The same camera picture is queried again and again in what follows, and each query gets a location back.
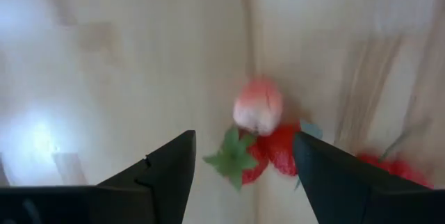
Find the beige surface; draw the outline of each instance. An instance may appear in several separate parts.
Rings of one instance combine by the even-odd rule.
[[[430,116],[403,151],[443,185],[435,2],[0,0],[0,182],[96,184],[196,129],[185,223],[316,223],[295,179],[269,167],[239,195],[199,159],[257,72],[284,91],[285,120],[309,117],[350,152]]]
[[[401,133],[436,0],[252,1],[257,71],[280,83],[287,119],[300,104],[351,152]],[[268,169],[259,223],[316,223],[295,184]]]
[[[96,184],[196,129],[184,223],[254,223],[253,189],[239,195],[200,159],[246,78],[244,21],[241,0],[0,0],[10,183]]]

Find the white surface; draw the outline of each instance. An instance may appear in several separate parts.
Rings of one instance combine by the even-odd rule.
[[[184,223],[254,223],[200,157],[245,81],[241,0],[0,0],[0,152],[13,185],[62,184],[51,153],[96,184],[197,130]]]
[[[402,134],[426,38],[427,33],[420,33],[404,39],[383,88],[368,139],[363,140],[363,148],[383,153]]]
[[[292,118],[298,112],[293,106],[300,102],[323,129],[323,140],[331,143],[339,124],[343,78],[350,72],[348,55],[354,43],[371,34],[393,35],[425,30],[434,1],[253,0],[257,71],[278,80],[286,95],[284,108],[291,114],[288,117]],[[387,108],[392,109],[395,104],[395,114],[387,119],[403,118],[409,100],[405,96],[410,94],[415,70],[415,63],[405,59],[391,71],[394,73],[390,74],[385,89],[398,89],[394,94],[384,96],[379,119],[385,118],[385,111],[392,113]],[[372,136],[376,138],[388,129],[387,125],[378,123],[383,121],[373,125]],[[402,122],[397,122],[396,129],[400,131],[401,125]],[[293,192],[294,183],[283,182],[275,173],[263,175],[259,223],[316,223],[307,199],[302,194],[297,197],[299,193]]]

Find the red fruit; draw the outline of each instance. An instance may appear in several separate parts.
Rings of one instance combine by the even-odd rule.
[[[282,174],[296,176],[298,170],[293,158],[293,137],[300,131],[300,123],[280,125],[270,136],[259,136],[258,143],[270,162]]]
[[[381,168],[389,173],[392,171],[392,164],[388,161],[378,161],[378,157],[370,155],[370,154],[358,154],[357,158],[361,161],[374,165],[378,168]]]
[[[238,126],[267,136],[280,123],[282,111],[282,95],[276,85],[265,77],[257,77],[236,98],[233,117]]]
[[[204,161],[227,178],[236,189],[255,181],[266,169],[268,159],[255,136],[231,127],[226,131],[220,149]]]
[[[374,165],[378,168],[386,170],[392,175],[397,175],[403,179],[408,179],[417,184],[431,187],[425,176],[419,171],[415,171],[412,167],[405,161],[400,159],[395,161],[382,161],[379,162],[379,158],[372,156],[370,154],[358,154],[357,158],[361,161]]]
[[[243,185],[257,180],[269,164],[266,153],[259,148],[258,143],[248,147],[247,152],[258,161],[258,165],[253,169],[243,170]]]

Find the toy fruit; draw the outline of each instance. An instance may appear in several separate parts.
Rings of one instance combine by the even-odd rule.
[[[261,77],[251,81],[235,101],[235,123],[260,136],[270,135],[283,111],[282,95],[275,84]]]
[[[380,161],[379,157],[365,153],[358,154],[357,158],[361,161],[381,168],[392,175],[397,175],[403,179],[408,179],[423,186],[432,187],[422,173],[414,170],[406,161],[401,159],[396,159],[394,161]]]
[[[216,154],[204,157],[218,173],[241,190],[244,184],[254,182],[266,169],[268,159],[257,144],[257,138],[237,127],[226,131],[224,141]]]
[[[274,167],[284,175],[297,175],[292,142],[295,134],[299,131],[299,124],[280,125],[270,136],[258,137],[261,149],[266,152]]]

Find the strawberry leaves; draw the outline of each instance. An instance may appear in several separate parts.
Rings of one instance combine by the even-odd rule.
[[[233,126],[226,131],[224,141],[217,153],[203,159],[223,177],[227,177],[232,185],[240,191],[243,185],[243,170],[253,169],[259,164],[247,152],[247,148],[255,141],[255,136],[247,133],[240,140],[238,129]]]

